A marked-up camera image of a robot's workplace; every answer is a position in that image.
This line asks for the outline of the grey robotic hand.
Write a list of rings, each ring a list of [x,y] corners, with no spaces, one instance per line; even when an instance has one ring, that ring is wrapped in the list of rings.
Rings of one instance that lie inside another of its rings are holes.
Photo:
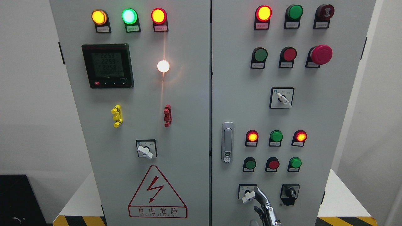
[[[277,219],[277,216],[274,212],[273,207],[270,204],[270,201],[268,200],[267,196],[265,193],[258,188],[257,186],[254,186],[253,192],[251,192],[251,197],[248,200],[253,200],[256,199],[258,203],[260,203],[261,209],[258,208],[257,206],[254,206],[255,212],[259,214],[259,217],[262,221],[263,226],[281,226],[280,220]]]

